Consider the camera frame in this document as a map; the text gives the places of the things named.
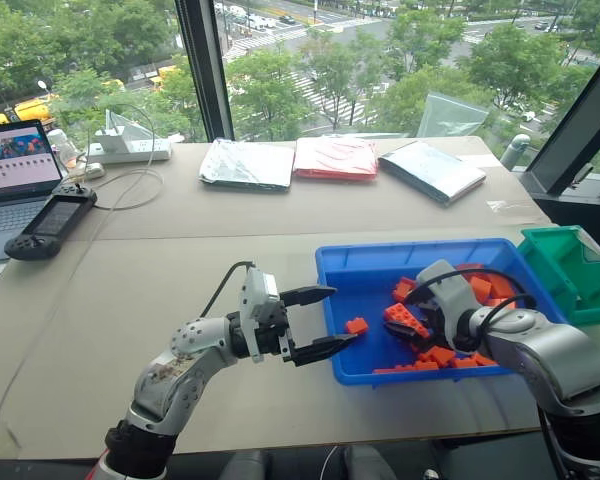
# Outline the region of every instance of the laptop screen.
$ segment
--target laptop screen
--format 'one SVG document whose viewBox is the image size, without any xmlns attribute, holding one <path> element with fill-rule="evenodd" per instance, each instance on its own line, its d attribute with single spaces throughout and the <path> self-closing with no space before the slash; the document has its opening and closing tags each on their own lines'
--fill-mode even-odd
<svg viewBox="0 0 600 480">
<path fill-rule="evenodd" d="M 40 122 L 0 125 L 0 200 L 48 194 L 61 178 Z"/>
</svg>

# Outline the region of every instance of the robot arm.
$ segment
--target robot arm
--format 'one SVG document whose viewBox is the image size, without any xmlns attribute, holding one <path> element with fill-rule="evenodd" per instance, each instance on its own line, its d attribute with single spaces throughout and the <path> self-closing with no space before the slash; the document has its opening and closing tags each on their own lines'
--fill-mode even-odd
<svg viewBox="0 0 600 480">
<path fill-rule="evenodd" d="M 462 276 L 436 281 L 453 271 L 440 260 L 417 277 L 421 285 L 432 282 L 446 343 L 522 375 L 548 425 L 562 478 L 600 479 L 600 351 L 580 330 L 536 310 L 483 307 Z"/>
<path fill-rule="evenodd" d="M 163 479 L 176 439 L 207 383 L 238 359 L 257 363 L 266 353 L 281 354 L 300 366 L 346 348 L 356 335 L 324 337 L 297 348 L 287 319 L 288 306 L 315 303 L 334 292 L 316 286 L 278 293 L 272 275 L 249 268 L 239 312 L 185 322 L 144 369 L 125 419 L 107 433 L 108 450 L 88 479 Z"/>
</svg>

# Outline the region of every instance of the laptop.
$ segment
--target laptop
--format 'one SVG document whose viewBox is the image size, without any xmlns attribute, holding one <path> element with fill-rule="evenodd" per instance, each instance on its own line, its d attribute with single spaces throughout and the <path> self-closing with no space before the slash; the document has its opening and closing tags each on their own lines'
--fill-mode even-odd
<svg viewBox="0 0 600 480">
<path fill-rule="evenodd" d="M 42 210 L 61 179 L 39 120 L 0 125 L 0 260 L 6 241 Z"/>
</svg>

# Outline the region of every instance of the green plastic bin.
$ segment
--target green plastic bin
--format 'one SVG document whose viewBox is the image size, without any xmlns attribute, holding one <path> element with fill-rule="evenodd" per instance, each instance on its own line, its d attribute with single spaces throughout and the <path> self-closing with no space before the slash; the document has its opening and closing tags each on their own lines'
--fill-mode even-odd
<svg viewBox="0 0 600 480">
<path fill-rule="evenodd" d="M 573 325 L 600 323 L 600 246 L 579 226 L 523 230 L 518 247 Z"/>
</svg>

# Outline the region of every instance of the window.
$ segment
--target window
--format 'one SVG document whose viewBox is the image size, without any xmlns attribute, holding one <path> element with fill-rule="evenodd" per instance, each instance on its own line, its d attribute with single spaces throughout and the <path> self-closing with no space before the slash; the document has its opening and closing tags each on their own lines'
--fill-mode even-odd
<svg viewBox="0 0 600 480">
<path fill-rule="evenodd" d="M 598 0 L 214 6 L 238 139 L 526 134 L 528 165 L 600 65 Z"/>
<path fill-rule="evenodd" d="M 40 119 L 84 149 L 115 121 L 206 141 L 173 1 L 0 0 L 0 123 Z"/>
</svg>

